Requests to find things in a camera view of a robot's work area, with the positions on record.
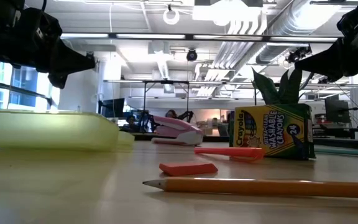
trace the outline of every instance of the wooden tabletop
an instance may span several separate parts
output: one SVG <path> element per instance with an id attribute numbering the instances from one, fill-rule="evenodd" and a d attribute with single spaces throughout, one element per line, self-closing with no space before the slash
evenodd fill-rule
<path id="1" fill-rule="evenodd" d="M 225 146 L 205 143 L 204 146 Z M 0 223 L 358 223 L 358 199 L 161 192 L 161 162 L 210 161 L 203 177 L 358 182 L 358 157 L 258 164 L 196 156 L 191 147 L 136 142 L 133 151 L 0 150 Z"/>

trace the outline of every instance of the person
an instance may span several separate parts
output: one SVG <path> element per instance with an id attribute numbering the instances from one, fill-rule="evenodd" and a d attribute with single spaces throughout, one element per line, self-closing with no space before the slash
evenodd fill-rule
<path id="1" fill-rule="evenodd" d="M 178 118 L 177 113 L 174 110 L 168 110 L 168 112 L 165 114 L 166 118 Z"/>
<path id="2" fill-rule="evenodd" d="M 127 117 L 127 122 L 128 124 L 124 125 L 124 130 L 128 131 L 128 132 L 139 132 L 139 127 L 138 125 L 135 124 L 135 116 L 134 115 L 129 115 Z"/>

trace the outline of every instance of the security camera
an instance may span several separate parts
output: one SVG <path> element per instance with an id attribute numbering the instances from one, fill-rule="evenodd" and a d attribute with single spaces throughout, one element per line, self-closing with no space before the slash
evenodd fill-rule
<path id="1" fill-rule="evenodd" d="M 197 60 L 197 53 L 195 49 L 190 49 L 189 52 L 187 53 L 187 61 L 189 62 L 194 62 L 195 60 Z"/>

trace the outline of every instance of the crayola logo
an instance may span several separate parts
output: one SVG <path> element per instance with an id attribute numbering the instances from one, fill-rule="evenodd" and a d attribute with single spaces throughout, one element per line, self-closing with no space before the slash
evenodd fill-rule
<path id="1" fill-rule="evenodd" d="M 237 123 L 238 123 L 238 135 L 237 135 L 237 139 L 236 139 L 236 144 L 238 146 L 242 146 L 243 143 L 243 139 L 244 139 L 244 135 L 246 133 L 246 124 L 244 122 L 244 115 L 245 115 L 245 111 L 242 110 L 241 113 L 239 113 L 239 117 L 237 118 Z"/>

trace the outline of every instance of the computer monitor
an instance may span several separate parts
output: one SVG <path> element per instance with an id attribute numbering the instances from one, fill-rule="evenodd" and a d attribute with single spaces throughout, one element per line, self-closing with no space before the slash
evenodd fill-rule
<path id="1" fill-rule="evenodd" d="M 124 117 L 125 98 L 99 101 L 99 113 L 107 118 Z"/>
<path id="2" fill-rule="evenodd" d="M 343 100 L 325 99 L 327 121 L 350 123 L 349 105 Z"/>

